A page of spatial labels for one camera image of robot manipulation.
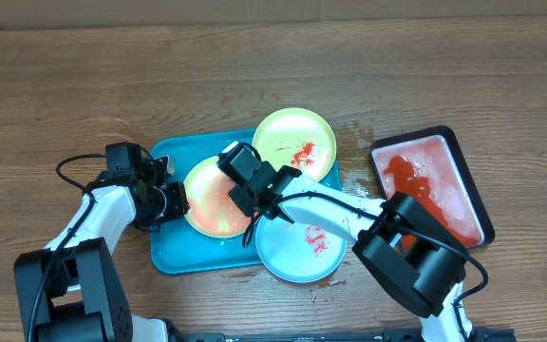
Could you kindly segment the yellow plate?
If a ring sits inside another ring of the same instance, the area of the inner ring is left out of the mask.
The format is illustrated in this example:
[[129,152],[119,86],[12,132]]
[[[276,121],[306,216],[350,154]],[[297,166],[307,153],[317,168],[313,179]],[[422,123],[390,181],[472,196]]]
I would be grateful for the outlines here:
[[212,238],[243,234],[251,220],[229,196],[236,184],[217,167],[218,157],[198,163],[184,180],[190,210],[188,222]]
[[315,112],[300,107],[267,116],[257,127],[252,146],[275,170],[290,166],[316,181],[330,172],[337,151],[330,125]]

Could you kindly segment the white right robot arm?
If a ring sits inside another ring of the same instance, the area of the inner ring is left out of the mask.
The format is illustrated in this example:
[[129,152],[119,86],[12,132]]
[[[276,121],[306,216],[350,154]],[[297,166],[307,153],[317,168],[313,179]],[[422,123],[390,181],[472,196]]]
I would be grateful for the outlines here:
[[471,256],[414,198],[367,200],[331,189],[301,171],[266,161],[219,161],[249,215],[313,225],[352,243],[352,251],[396,302],[419,316],[425,341],[471,341],[462,301]]

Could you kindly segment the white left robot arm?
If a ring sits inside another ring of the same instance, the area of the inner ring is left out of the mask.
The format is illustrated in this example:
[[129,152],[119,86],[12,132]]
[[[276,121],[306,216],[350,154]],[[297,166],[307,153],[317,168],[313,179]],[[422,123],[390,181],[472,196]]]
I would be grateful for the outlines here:
[[46,247],[20,255],[13,266],[27,341],[178,341],[164,318],[131,312],[112,254],[133,226],[157,233],[189,210],[184,186],[171,182],[173,160],[142,146],[106,147],[106,168],[82,186],[82,204]]

